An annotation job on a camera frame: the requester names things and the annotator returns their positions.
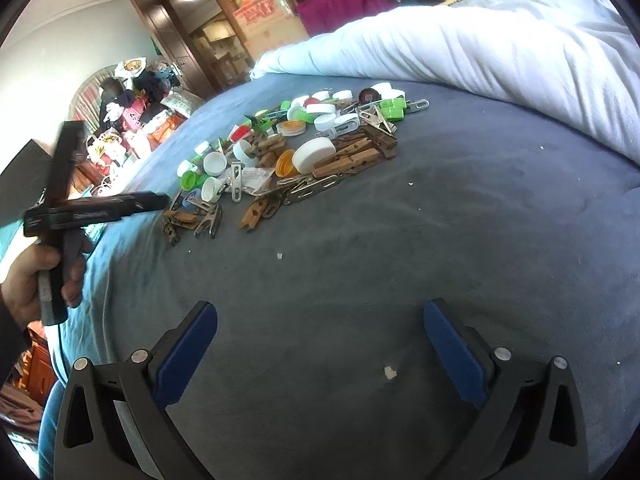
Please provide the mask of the left forearm dark sleeve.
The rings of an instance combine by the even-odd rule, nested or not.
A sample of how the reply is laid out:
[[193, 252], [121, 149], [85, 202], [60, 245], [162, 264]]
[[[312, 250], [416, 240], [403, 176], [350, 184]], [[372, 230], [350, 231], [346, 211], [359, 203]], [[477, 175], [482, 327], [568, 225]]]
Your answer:
[[30, 347], [26, 318], [21, 310], [12, 309], [1, 297], [0, 321], [0, 380], [4, 384], [11, 374], [17, 358]]

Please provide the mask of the person's left hand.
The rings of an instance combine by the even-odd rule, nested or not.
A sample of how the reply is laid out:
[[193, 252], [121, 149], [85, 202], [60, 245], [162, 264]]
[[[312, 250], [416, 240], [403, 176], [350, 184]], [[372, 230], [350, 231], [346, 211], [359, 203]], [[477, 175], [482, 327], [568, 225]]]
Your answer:
[[[76, 308], [81, 303], [87, 267], [85, 254], [91, 249], [91, 240], [84, 236], [62, 287], [62, 297], [70, 308]], [[6, 280], [1, 284], [1, 299], [21, 332], [29, 323], [40, 319], [38, 273], [55, 268], [60, 259], [61, 254], [55, 248], [33, 244], [19, 254], [10, 266]]]

